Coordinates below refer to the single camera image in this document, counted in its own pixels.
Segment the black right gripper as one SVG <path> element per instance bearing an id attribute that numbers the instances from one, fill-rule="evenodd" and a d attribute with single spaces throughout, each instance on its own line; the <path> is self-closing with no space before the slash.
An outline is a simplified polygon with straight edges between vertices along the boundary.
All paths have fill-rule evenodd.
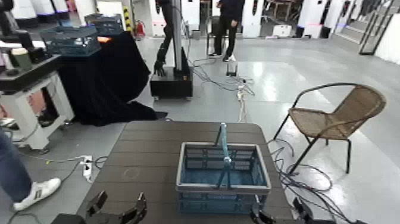
<path id="1" fill-rule="evenodd" d="M 293 206 L 302 220 L 275 219 L 261 209 L 260 203 L 255 200 L 252 203 L 250 217 L 255 224 L 336 224 L 332 220 L 313 220 L 311 209 L 299 198 L 293 200 Z"/>

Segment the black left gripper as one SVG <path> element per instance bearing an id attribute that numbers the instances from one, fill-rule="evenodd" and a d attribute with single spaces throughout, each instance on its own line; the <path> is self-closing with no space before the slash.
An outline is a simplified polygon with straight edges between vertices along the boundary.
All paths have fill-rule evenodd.
<path id="1" fill-rule="evenodd" d="M 147 214 L 147 202 L 143 192 L 139 194 L 135 206 L 132 209 L 124 212 L 123 216 L 109 213 L 97 214 L 102 209 L 107 198 L 107 193 L 105 191 L 101 191 L 92 200 L 90 200 L 86 206 L 85 219 L 77 214 L 60 213 L 51 222 L 51 224 L 138 224 Z"/>

